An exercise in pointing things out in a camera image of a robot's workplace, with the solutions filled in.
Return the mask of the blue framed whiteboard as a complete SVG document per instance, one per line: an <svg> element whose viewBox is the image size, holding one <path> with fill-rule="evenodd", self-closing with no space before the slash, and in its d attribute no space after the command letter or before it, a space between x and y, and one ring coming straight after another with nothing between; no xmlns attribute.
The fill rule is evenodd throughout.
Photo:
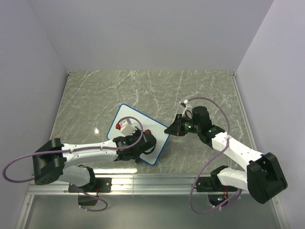
<svg viewBox="0 0 305 229"><path fill-rule="evenodd" d="M121 104L107 133L107 138L111 140L119 136L124 136L125 134L130 134L131 130L134 131L141 127L144 130L150 130L156 138L156 147L152 153L148 155L142 154L140 159L154 166L169 139L169 135L164 133L167 126L161 122L127 104Z"/></svg>

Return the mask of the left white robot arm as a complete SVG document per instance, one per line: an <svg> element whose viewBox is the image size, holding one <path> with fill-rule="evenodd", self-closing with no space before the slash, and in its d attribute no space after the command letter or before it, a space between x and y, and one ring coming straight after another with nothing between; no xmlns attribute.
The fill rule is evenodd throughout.
<svg viewBox="0 0 305 229"><path fill-rule="evenodd" d="M86 192L96 188L91 162L138 162L142 154L151 154L157 140L150 130L136 130L128 136L119 136L96 144L70 145L54 138L40 147L33 156L34 181L47 185L54 181L75 184Z"/></svg>

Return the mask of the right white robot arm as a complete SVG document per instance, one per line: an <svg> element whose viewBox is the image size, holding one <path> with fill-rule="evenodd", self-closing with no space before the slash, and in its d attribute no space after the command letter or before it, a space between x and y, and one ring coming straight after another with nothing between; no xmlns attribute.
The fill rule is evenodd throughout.
<svg viewBox="0 0 305 229"><path fill-rule="evenodd" d="M214 150L223 151L224 155L242 168L235 170L220 166L214 169L210 176L198 178L195 185L198 192L220 192L226 187L229 191L242 189L248 191L258 203L264 204L288 187L274 154L260 153L229 136L212 123L204 106L193 108L191 117L177 114L164 132L174 136L197 134L202 143Z"/></svg>

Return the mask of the aluminium mounting rail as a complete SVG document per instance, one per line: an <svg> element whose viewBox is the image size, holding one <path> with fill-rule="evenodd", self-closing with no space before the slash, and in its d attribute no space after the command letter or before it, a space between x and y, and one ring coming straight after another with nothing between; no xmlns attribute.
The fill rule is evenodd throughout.
<svg viewBox="0 0 305 229"><path fill-rule="evenodd" d="M188 195L195 174L98 174L98 178L110 177L110 193L101 195ZM65 182L55 181L37 186L30 182L28 195L77 195L77 189Z"/></svg>

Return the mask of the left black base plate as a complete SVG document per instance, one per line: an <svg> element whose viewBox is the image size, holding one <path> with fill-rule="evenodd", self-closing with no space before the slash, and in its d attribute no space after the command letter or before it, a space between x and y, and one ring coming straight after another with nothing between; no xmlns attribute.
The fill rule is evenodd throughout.
<svg viewBox="0 0 305 229"><path fill-rule="evenodd" d="M80 189L85 192L94 193L110 193L112 186L112 179L110 177L94 178Z"/></svg>

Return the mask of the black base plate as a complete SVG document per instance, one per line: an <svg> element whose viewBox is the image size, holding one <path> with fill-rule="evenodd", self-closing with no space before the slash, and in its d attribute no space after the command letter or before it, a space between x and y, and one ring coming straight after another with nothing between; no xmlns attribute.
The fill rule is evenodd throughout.
<svg viewBox="0 0 305 229"><path fill-rule="evenodd" d="M94 178L80 189L85 192L94 193L110 193L112 186L112 179L110 177Z"/></svg>
<svg viewBox="0 0 305 229"><path fill-rule="evenodd" d="M210 176L199 177L194 189L197 192L221 192L224 188L217 177Z"/></svg>

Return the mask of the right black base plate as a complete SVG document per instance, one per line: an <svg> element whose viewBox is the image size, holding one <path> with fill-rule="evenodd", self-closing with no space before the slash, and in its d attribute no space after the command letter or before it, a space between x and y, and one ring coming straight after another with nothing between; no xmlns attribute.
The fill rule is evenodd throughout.
<svg viewBox="0 0 305 229"><path fill-rule="evenodd" d="M217 177L210 176L199 177L194 189L197 192L221 192L224 188Z"/></svg>

